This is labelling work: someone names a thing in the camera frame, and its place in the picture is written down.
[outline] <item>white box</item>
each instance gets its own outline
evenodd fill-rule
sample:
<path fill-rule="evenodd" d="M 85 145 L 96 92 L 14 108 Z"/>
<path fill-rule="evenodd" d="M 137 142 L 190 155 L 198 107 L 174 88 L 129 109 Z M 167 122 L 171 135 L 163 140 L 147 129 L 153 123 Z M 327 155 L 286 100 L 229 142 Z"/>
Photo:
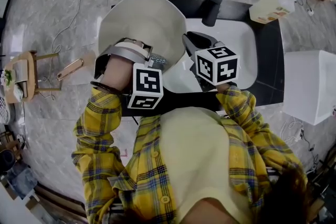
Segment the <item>white box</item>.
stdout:
<path fill-rule="evenodd" d="M 195 52 L 196 73 L 212 85 L 238 79 L 239 55 L 226 46 Z"/>
<path fill-rule="evenodd" d="M 323 50 L 285 54 L 282 111 L 316 125 L 336 107 L 336 55 Z"/>
<path fill-rule="evenodd" d="M 146 68 L 141 63 L 133 65 L 133 93 L 129 109 L 154 109 L 163 97 L 162 72 Z"/>

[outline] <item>gray tile floor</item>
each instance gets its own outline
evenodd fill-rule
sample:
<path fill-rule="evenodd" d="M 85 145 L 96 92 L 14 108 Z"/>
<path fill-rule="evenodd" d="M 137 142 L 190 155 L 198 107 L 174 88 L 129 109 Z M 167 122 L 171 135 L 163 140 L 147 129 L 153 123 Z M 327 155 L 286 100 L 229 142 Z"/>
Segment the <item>gray tile floor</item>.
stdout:
<path fill-rule="evenodd" d="M 55 59 L 50 80 L 57 86 L 55 74 L 90 50 L 95 50 L 100 22 L 111 5 L 120 0 L 81 0 L 78 16 L 71 27 L 56 40 L 55 46 L 62 45 L 60 55 Z M 258 0 L 235 0 L 253 4 Z M 323 49 L 336 53 L 336 8 L 330 2 L 308 0 L 315 15 L 309 17 L 305 8 L 296 5 L 296 11 L 280 20 L 284 50 Z M 35 49 L 39 54 L 50 52 L 55 35 L 69 25 L 76 13 L 78 0 L 12 0 L 2 40 L 3 54 L 8 55 L 4 62 L 21 51 Z M 38 64 L 38 76 L 48 75 L 49 61 Z M 16 133 L 27 134 L 29 147 L 24 159 L 29 163 L 38 180 L 71 198 L 83 200 L 80 175 L 74 168 L 70 154 L 76 140 L 72 128 L 83 111 L 90 95 L 93 69 L 84 68 L 63 82 L 62 91 L 54 92 L 56 101 L 34 97 L 31 102 L 16 105 L 16 122 L 12 128 Z M 290 137 L 297 133 L 299 123 L 288 129 L 293 119 L 282 113 L 282 105 L 259 107 L 258 110 L 270 123 L 272 130 L 286 139 L 293 151 L 308 169 L 312 156 L 304 141 L 295 142 Z M 317 126 L 304 124 L 306 138 L 316 145 L 315 153 L 321 157 L 335 140 L 336 120 L 330 118 Z M 116 144 L 121 147 L 123 161 L 130 157 L 132 141 L 137 127 L 131 118 L 124 118 L 115 131 Z"/>

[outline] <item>faucet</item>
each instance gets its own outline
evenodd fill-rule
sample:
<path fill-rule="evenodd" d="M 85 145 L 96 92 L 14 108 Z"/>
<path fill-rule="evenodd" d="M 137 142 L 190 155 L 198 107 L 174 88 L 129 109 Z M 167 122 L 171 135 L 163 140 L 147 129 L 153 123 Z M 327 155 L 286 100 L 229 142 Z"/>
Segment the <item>faucet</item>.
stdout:
<path fill-rule="evenodd" d="M 219 8 L 223 0 L 204 0 L 199 7 L 202 23 L 205 26 L 214 26 L 218 16 Z"/>

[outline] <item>wristband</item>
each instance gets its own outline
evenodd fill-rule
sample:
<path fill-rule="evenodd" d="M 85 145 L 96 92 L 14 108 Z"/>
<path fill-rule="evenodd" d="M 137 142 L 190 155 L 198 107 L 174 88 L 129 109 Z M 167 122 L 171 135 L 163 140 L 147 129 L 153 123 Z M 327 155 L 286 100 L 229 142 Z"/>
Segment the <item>wristband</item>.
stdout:
<path fill-rule="evenodd" d="M 93 86 L 96 86 L 96 87 L 100 87 L 104 90 L 107 90 L 109 93 L 112 93 L 112 94 L 115 94 L 117 96 L 122 96 L 122 92 L 113 88 L 113 87 L 109 87 L 103 83 L 100 83 L 100 82 L 95 82 L 95 81 L 91 81 L 90 84 L 92 84 Z"/>
<path fill-rule="evenodd" d="M 237 84 L 232 82 L 232 81 L 226 82 L 226 84 L 229 84 L 230 86 L 236 86 L 237 87 Z"/>

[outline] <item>plaid sleeve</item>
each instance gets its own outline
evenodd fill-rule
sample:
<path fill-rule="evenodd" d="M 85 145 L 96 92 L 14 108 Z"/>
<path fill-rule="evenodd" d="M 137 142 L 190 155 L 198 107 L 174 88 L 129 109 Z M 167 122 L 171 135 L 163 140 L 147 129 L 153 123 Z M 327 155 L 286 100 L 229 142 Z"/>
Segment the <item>plaid sleeve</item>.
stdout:
<path fill-rule="evenodd" d="M 279 171 L 289 166 L 302 167 L 292 150 L 272 133 L 268 123 L 264 123 L 261 114 L 255 110 L 256 98 L 253 94 L 231 86 L 223 94 L 218 93 L 217 98 L 228 116 L 250 137 L 266 166 Z"/>
<path fill-rule="evenodd" d="M 124 169 L 120 151 L 110 147 L 111 131 L 121 120 L 120 100 L 114 94 L 92 89 L 92 96 L 73 130 L 77 150 L 72 161 L 82 173 L 89 223 L 97 223 L 113 202 L 114 193 L 108 181 Z"/>

